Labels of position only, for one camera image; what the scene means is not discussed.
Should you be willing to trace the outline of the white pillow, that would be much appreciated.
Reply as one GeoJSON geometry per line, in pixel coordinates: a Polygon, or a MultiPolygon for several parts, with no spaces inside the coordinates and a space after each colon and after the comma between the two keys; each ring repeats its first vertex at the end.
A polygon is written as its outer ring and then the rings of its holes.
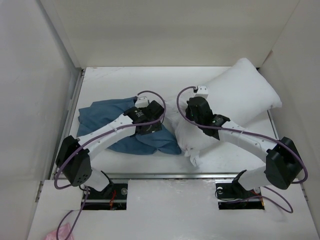
{"type": "MultiPolygon", "coordinates": [[[[282,107],[279,95],[247,58],[239,59],[235,65],[204,85],[208,87],[206,100],[212,112],[226,116],[242,127],[259,114],[282,107]]],[[[188,90],[180,97],[167,98],[165,116],[183,154],[197,167],[201,164],[200,152],[212,147],[218,140],[205,135],[179,112],[186,110],[187,101],[193,95],[188,90]]]]}

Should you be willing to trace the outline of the aluminium rail frame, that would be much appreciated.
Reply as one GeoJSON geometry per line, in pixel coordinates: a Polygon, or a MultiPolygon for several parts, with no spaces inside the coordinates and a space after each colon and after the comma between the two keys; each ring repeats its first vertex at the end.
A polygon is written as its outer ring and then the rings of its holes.
{"type": "MultiPolygon", "coordinates": [[[[63,124],[63,136],[75,135],[79,109],[92,102],[123,99],[142,92],[151,99],[175,97],[185,87],[200,85],[227,70],[223,66],[89,67],[79,78],[63,124]]],[[[188,157],[156,152],[134,155],[104,150],[92,166],[113,179],[200,179],[240,175],[239,182],[256,188],[269,185],[264,161],[236,143],[219,141],[200,154],[197,166],[188,157]]]]}

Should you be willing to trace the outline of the pink plastic bag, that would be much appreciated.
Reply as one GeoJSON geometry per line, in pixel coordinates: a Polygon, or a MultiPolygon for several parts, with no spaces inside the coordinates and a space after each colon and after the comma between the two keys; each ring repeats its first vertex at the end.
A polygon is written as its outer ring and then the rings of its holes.
{"type": "Polygon", "coordinates": [[[71,234],[68,238],[68,234],[71,231],[71,226],[69,223],[62,225],[59,230],[53,230],[49,232],[44,240],[74,240],[73,235],[71,234]]]}

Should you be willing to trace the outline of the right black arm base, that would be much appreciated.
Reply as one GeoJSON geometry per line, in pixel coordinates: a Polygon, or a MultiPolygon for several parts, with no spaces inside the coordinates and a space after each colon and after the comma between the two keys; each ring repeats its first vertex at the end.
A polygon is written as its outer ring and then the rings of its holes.
{"type": "Polygon", "coordinates": [[[218,182],[215,184],[215,197],[219,210],[264,210],[261,190],[245,190],[242,186],[232,182],[218,182]]]}

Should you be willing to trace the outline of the blue pillowcase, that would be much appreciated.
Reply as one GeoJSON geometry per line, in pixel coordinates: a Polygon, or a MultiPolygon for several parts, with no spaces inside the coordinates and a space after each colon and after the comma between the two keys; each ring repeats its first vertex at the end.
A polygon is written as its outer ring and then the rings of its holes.
{"type": "MultiPolygon", "coordinates": [[[[92,133],[114,121],[124,111],[135,106],[136,98],[108,99],[93,102],[78,110],[79,127],[77,137],[92,133]]],[[[131,155],[152,155],[157,151],[169,155],[180,155],[176,137],[165,126],[149,134],[128,136],[108,147],[109,150],[131,155]]]]}

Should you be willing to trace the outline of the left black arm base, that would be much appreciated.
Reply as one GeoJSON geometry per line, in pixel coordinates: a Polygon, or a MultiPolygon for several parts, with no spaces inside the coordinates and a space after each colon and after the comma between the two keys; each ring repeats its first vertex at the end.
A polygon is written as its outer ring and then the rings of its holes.
{"type": "Polygon", "coordinates": [[[107,193],[99,192],[89,187],[88,197],[85,201],[85,187],[80,187],[83,191],[80,205],[84,204],[85,211],[122,211],[127,209],[128,182],[116,180],[111,191],[107,193]]]}

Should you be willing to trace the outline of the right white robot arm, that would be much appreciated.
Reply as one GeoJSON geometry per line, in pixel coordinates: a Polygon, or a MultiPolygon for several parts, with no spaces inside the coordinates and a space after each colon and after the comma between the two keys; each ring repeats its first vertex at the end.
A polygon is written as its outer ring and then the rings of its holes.
{"type": "Polygon", "coordinates": [[[201,96],[191,97],[187,101],[186,118],[193,121],[205,135],[233,144],[264,162],[262,167],[242,170],[233,179],[231,190],[237,197],[268,185],[286,190],[303,170],[299,152],[290,138],[278,140],[247,132],[228,117],[214,114],[209,103],[201,96]]]}

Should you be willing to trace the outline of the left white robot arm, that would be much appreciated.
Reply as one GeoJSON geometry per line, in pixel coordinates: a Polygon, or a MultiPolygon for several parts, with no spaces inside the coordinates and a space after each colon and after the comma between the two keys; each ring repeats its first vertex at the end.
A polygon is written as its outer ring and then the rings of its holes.
{"type": "Polygon", "coordinates": [[[87,191],[93,191],[103,199],[109,197],[115,188],[114,183],[105,172],[92,167],[92,160],[126,137],[160,131],[165,113],[166,106],[153,100],[143,107],[129,108],[112,122],[89,134],[78,138],[67,136],[55,160],[58,168],[54,178],[55,188],[63,189],[58,185],[58,179],[64,175],[69,187],[84,186],[87,191]]]}

